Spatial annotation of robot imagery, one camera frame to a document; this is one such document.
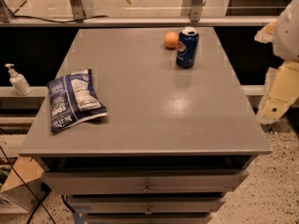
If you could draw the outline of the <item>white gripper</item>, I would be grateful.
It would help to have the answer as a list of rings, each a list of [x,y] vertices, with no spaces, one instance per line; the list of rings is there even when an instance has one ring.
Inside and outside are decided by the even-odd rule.
[[[268,69],[258,105],[256,119],[261,124],[272,124],[299,98],[299,0],[292,0],[278,20],[267,23],[254,40],[273,42],[274,54],[286,61],[278,69]]]

